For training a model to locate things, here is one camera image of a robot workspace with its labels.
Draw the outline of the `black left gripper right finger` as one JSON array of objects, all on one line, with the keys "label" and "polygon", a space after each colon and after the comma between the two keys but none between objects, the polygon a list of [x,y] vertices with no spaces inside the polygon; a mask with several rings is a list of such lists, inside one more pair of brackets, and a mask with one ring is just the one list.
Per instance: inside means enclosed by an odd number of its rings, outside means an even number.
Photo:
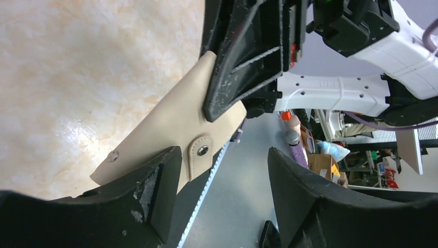
[{"label": "black left gripper right finger", "polygon": [[268,153],[276,223],[260,247],[437,247],[437,194],[351,190]]}]

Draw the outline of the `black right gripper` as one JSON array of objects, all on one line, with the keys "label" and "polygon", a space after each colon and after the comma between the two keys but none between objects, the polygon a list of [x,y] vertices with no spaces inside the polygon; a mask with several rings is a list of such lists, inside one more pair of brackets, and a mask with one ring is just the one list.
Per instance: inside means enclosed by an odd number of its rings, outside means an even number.
[{"label": "black right gripper", "polygon": [[209,122],[299,61],[311,1],[205,1],[201,52],[215,64],[202,106]]}]

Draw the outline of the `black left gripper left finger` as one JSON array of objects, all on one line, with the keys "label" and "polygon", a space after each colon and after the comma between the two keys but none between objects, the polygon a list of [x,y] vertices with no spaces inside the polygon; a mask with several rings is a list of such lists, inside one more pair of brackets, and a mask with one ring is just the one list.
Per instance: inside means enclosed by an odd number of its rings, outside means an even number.
[{"label": "black left gripper left finger", "polygon": [[75,198],[1,191],[1,247],[160,247],[169,238],[181,165],[173,146]]}]

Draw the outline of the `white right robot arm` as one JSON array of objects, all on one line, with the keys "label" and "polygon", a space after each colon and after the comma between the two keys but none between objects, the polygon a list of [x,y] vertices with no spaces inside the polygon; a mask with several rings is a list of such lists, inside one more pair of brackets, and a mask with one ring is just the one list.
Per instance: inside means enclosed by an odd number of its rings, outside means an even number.
[{"label": "white right robot arm", "polygon": [[[321,37],[329,53],[374,66],[356,77],[292,72]],[[237,103],[244,115],[289,109],[356,113],[393,127],[437,117],[437,50],[397,1],[206,1],[201,53],[216,59],[202,105],[209,122]]]}]

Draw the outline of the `beige leather card holder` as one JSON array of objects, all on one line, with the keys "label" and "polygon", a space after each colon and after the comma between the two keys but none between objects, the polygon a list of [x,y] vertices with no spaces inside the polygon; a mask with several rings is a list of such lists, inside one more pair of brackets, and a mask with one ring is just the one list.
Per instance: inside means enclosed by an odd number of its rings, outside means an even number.
[{"label": "beige leather card holder", "polygon": [[202,112],[216,54],[207,51],[165,95],[138,126],[90,175],[98,185],[107,184],[137,169],[171,146],[182,152],[178,190],[213,164],[213,156],[230,140],[246,116],[241,101],[214,122]]}]

